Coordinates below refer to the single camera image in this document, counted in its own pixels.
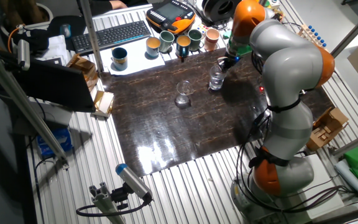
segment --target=tape roll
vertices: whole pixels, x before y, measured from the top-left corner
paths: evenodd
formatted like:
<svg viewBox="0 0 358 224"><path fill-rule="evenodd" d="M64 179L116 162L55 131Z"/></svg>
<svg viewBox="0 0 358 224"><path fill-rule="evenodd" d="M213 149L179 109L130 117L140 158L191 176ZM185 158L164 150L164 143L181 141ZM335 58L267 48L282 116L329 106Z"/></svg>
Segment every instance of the tape roll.
<svg viewBox="0 0 358 224"><path fill-rule="evenodd" d="M228 21L241 0L204 0L201 4L205 17L213 23Z"/></svg>

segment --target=green mug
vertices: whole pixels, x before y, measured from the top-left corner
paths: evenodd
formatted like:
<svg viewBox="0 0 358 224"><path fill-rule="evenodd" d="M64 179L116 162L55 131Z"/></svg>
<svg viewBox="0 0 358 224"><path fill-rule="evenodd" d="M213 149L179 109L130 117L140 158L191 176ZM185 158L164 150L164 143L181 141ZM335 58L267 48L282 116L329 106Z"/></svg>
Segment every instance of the green mug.
<svg viewBox="0 0 358 224"><path fill-rule="evenodd" d="M190 38L190 51L197 51L198 49L204 47L204 43L201 42L203 34L196 29L190 30L187 36Z"/></svg>
<svg viewBox="0 0 358 224"><path fill-rule="evenodd" d="M173 41L175 40L175 36L169 31L162 31L160 33L160 52L167 53L169 48L171 47Z"/></svg>

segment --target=monitor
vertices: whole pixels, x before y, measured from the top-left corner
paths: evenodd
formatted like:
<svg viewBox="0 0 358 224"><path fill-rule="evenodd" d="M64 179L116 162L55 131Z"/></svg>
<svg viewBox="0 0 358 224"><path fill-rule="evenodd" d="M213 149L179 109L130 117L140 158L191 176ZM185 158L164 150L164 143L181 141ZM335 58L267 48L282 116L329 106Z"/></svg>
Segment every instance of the monitor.
<svg viewBox="0 0 358 224"><path fill-rule="evenodd" d="M17 57L0 51L0 56L17 63ZM27 96L66 106L77 112L95 112L91 93L82 71L30 59L28 71L13 72Z"/></svg>

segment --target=orange controller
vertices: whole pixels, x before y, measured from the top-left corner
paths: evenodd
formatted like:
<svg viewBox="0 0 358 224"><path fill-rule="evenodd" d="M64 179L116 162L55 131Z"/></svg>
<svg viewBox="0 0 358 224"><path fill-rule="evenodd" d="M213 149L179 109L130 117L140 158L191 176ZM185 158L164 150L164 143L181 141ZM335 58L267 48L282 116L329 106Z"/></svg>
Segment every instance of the orange controller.
<svg viewBox="0 0 358 224"><path fill-rule="evenodd" d="M173 34L179 34L189 28L195 17L196 14L191 8L175 0L166 0L146 12L148 21Z"/></svg>

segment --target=person's arm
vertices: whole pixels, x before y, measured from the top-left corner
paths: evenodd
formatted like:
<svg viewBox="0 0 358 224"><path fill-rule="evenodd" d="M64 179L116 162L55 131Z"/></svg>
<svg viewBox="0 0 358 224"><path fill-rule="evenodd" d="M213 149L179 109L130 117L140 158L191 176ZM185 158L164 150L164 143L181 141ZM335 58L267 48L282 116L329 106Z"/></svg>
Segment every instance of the person's arm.
<svg viewBox="0 0 358 224"><path fill-rule="evenodd" d="M122 1L118 1L118 0L110 1L110 4L113 10L128 8L127 5L125 5Z"/></svg>
<svg viewBox="0 0 358 224"><path fill-rule="evenodd" d="M77 0L78 7L83 14L80 0ZM89 0L92 16L104 14L114 9L124 9L127 6L121 1L92 1Z"/></svg>

